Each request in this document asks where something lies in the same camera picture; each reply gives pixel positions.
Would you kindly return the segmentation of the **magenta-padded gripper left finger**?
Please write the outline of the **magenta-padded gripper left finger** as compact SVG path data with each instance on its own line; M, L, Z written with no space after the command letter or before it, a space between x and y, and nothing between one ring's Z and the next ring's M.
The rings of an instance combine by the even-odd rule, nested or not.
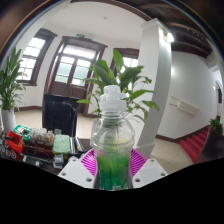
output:
M79 159L71 157L58 176L81 187L93 189L97 174L97 159L91 149Z

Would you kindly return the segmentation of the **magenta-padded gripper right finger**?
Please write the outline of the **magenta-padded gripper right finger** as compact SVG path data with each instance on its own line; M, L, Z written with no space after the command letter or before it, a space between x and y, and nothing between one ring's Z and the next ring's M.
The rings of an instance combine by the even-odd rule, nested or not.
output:
M147 159L139 151L131 150L128 176L129 189L141 188L165 176L167 176L167 172L156 159Z

